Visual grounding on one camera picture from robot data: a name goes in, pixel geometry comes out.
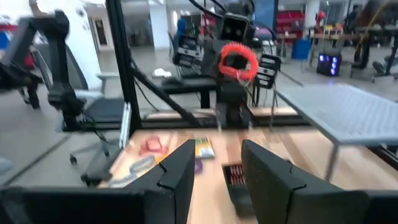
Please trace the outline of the black lit computer tower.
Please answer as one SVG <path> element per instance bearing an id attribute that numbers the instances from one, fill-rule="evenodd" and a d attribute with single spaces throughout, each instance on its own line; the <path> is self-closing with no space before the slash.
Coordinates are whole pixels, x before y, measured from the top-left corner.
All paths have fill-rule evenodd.
<path id="1" fill-rule="evenodd" d="M 339 52 L 321 52 L 318 55 L 317 73 L 337 77 L 340 73 L 342 55 Z"/>

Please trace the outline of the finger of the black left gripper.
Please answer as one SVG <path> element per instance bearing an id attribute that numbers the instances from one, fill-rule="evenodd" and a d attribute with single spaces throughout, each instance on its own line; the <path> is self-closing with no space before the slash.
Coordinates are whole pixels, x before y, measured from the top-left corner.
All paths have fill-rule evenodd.
<path id="1" fill-rule="evenodd" d="M 202 61 L 202 51 L 198 40 L 190 35 L 179 35 L 176 41 L 177 46 L 172 57 L 174 65 L 179 67 L 199 65 Z"/>
<path id="2" fill-rule="evenodd" d="M 276 76 L 280 71 L 282 61 L 275 55 L 262 55 L 259 60 L 257 77 L 259 86 L 265 89 L 271 89 L 274 86 Z"/>

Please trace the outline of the blue rubber band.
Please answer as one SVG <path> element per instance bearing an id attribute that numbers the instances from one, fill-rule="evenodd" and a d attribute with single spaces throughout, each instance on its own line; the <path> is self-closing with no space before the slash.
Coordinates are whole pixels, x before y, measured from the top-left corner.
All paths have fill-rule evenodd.
<path id="1" fill-rule="evenodd" d="M 129 167 L 129 172 L 131 174 L 138 174 L 142 170 L 151 168 L 154 162 L 155 162 L 155 156 L 153 155 L 146 156 L 140 159 L 139 161 L 131 164 Z"/>

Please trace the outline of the blue background bin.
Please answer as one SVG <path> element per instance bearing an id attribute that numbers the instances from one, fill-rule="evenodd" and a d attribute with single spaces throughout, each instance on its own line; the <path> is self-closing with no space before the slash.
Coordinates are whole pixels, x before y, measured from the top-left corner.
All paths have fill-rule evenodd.
<path id="1" fill-rule="evenodd" d="M 295 60 L 306 60 L 311 48 L 311 41 L 308 39 L 297 39 L 293 42 L 291 58 Z"/>

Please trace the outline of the red spiral coil band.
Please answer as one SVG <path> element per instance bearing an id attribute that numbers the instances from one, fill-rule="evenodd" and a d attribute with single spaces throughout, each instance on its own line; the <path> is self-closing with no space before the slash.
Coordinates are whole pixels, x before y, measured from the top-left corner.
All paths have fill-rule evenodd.
<path id="1" fill-rule="evenodd" d="M 237 69 L 225 65 L 224 60 L 227 58 L 227 56 L 229 56 L 232 53 L 238 54 L 239 56 L 243 56 L 250 64 L 249 69 L 246 68 Z M 259 68 L 259 62 L 257 60 L 255 52 L 241 43 L 230 42 L 224 45 L 220 51 L 220 61 L 218 63 L 218 70 L 223 75 L 236 78 L 237 80 L 251 81 L 256 76 L 258 68 Z"/>

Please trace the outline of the yellow green crayon box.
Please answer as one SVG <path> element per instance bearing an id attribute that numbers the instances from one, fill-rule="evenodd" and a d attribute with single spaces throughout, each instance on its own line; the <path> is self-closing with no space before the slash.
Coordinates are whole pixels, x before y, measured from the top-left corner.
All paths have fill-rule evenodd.
<path id="1" fill-rule="evenodd" d="M 215 157 L 215 152 L 208 137 L 195 138 L 195 157 L 197 159 Z"/>

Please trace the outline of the black background desk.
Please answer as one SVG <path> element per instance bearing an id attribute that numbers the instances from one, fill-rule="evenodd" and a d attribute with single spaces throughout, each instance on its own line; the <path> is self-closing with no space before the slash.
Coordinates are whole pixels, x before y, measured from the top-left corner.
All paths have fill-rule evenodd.
<path id="1" fill-rule="evenodd" d="M 164 78 L 160 89 L 168 95 L 181 95 L 187 93 L 200 94 L 200 106 L 210 108 L 210 92 L 217 90 L 217 84 L 212 78 Z"/>

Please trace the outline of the black plastic basket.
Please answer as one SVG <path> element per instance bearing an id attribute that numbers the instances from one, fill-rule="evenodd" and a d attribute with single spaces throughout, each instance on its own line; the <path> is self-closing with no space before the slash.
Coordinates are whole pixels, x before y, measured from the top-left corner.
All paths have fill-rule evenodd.
<path id="1" fill-rule="evenodd" d="M 246 186 L 242 164 L 222 165 L 223 175 L 228 189 L 229 197 L 234 205 L 236 214 L 240 218 L 254 216 L 251 198 Z"/>

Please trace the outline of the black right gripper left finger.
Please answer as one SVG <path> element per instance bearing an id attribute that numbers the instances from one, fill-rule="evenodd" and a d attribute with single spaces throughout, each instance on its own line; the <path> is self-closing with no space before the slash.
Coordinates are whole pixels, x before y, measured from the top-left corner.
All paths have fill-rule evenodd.
<path id="1" fill-rule="evenodd" d="M 1 189 L 0 224 L 187 224 L 194 178 L 190 139 L 123 188 Z"/>

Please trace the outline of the red background shelf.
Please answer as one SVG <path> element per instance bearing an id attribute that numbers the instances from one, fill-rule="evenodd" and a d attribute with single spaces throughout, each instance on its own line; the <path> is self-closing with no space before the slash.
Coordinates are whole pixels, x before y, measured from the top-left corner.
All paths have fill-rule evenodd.
<path id="1" fill-rule="evenodd" d="M 299 10 L 279 11 L 276 19 L 277 33 L 303 31 L 305 13 Z"/>

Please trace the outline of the grey perforated metal shelf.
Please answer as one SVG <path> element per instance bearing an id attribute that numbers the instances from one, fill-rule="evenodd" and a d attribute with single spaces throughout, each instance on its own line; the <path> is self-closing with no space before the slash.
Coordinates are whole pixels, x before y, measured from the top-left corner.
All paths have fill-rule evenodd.
<path id="1" fill-rule="evenodd" d="M 342 145 L 398 145 L 398 103 L 351 85 L 278 88 L 277 97 L 332 143 L 324 179 L 333 177 Z"/>

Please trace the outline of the grey office chair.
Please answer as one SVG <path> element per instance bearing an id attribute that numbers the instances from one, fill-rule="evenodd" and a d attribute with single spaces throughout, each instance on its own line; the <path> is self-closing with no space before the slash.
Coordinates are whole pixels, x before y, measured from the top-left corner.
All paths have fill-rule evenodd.
<path id="1" fill-rule="evenodd" d="M 108 180 L 110 165 L 120 151 L 117 139 L 106 139 L 105 132 L 121 129 L 124 113 L 124 100 L 122 98 L 104 97 L 104 84 L 100 91 L 91 91 L 86 78 L 72 54 L 66 48 L 69 82 L 75 92 L 75 100 L 67 100 L 72 106 L 62 110 L 58 130 L 64 133 L 94 133 L 101 143 L 94 146 L 71 152 L 70 162 L 78 164 L 76 156 L 88 151 L 96 151 L 95 157 L 90 161 L 86 171 L 82 173 L 81 180 L 87 185 L 99 185 L 101 181 Z"/>

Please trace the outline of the red rubber band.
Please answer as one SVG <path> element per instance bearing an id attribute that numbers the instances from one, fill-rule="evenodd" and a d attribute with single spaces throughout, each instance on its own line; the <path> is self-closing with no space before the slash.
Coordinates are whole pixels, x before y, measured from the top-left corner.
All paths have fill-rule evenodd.
<path id="1" fill-rule="evenodd" d="M 141 143 L 138 154 L 141 156 L 147 153 L 167 154 L 168 152 L 169 147 L 162 144 L 159 136 L 153 135 L 149 136 Z"/>

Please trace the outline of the white printed paper sheet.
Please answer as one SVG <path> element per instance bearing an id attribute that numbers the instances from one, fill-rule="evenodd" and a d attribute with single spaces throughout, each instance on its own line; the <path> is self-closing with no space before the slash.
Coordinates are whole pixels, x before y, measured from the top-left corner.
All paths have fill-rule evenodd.
<path id="1" fill-rule="evenodd" d="M 170 71 L 166 71 L 163 68 L 156 68 L 152 72 L 152 78 L 167 78 L 171 77 L 172 73 Z"/>

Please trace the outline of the person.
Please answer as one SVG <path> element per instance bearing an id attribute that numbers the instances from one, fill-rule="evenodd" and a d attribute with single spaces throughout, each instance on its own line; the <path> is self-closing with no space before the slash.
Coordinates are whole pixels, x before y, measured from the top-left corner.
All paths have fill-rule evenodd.
<path id="1" fill-rule="evenodd" d="M 358 15 L 358 11 L 358 6 L 354 5 L 353 10 L 345 17 L 343 25 L 343 32 L 345 34 L 351 33 L 354 30 L 354 24 Z"/>

